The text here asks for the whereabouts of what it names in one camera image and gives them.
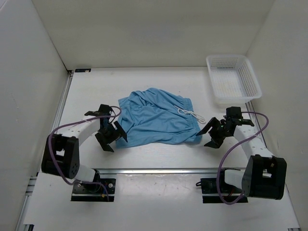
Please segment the light blue shorts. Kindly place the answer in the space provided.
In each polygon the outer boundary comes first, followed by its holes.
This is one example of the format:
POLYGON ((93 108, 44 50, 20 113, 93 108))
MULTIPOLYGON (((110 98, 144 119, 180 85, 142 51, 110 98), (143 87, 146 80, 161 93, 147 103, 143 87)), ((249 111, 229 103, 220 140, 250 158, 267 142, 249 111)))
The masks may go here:
POLYGON ((116 147, 131 148, 150 143, 178 145, 199 144, 198 120, 192 115, 191 99, 176 96, 165 90, 149 88, 133 91, 119 99, 122 112, 118 123, 127 139, 116 141, 116 147))

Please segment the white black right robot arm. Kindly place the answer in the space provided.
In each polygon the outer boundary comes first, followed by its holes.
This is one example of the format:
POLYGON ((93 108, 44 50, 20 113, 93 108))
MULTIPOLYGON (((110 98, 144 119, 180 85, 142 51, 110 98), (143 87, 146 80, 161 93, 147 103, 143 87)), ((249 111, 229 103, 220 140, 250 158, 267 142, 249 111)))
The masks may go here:
POLYGON ((245 119, 243 114, 240 107, 228 107, 222 120, 213 117, 198 132, 199 136, 206 133, 210 135, 211 140, 205 146, 214 149, 220 148, 228 137, 237 140, 237 143, 224 154, 218 166, 216 176, 218 196, 227 205, 233 205, 244 197, 281 200, 284 195, 287 162, 284 158, 275 157, 258 137, 269 125, 269 119, 266 115, 260 114, 266 123, 259 131, 253 132, 248 126, 254 127, 254 123, 251 119, 245 119), (239 146, 248 159, 245 170, 224 168, 223 163, 226 158, 239 146), (229 202, 222 192, 228 192, 232 187, 239 189, 240 194, 229 202))

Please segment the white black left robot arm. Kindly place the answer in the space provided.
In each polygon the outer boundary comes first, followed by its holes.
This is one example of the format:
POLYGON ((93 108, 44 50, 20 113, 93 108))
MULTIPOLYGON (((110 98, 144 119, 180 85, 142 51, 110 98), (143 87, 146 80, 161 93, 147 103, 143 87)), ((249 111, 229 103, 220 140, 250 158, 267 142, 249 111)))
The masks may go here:
POLYGON ((111 143, 127 134, 116 118, 121 115, 121 108, 101 104, 96 111, 88 111, 82 120, 64 124, 55 128, 47 137, 41 163, 41 170, 46 174, 60 176, 68 185, 80 185, 89 192, 105 190, 99 171, 80 163, 80 146, 94 136, 105 152, 113 152, 111 143))

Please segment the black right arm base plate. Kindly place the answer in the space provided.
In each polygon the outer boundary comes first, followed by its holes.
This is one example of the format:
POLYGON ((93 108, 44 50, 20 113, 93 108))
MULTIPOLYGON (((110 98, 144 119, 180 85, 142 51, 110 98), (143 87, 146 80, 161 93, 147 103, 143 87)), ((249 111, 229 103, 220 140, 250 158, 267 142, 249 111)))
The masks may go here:
MULTIPOLYGON (((201 178, 195 185, 201 188, 203 204, 224 203, 217 192, 216 178, 201 178)), ((222 197, 228 203, 233 202, 241 193, 240 189, 224 182, 219 186, 222 197)))

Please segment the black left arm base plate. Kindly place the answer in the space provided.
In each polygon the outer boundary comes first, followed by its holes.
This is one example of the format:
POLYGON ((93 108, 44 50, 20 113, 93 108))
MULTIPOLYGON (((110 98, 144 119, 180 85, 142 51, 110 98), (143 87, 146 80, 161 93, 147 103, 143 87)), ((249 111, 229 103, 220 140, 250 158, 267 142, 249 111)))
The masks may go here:
POLYGON ((71 201, 73 202, 114 202, 116 179, 100 178, 100 184, 79 184, 73 186, 71 201))

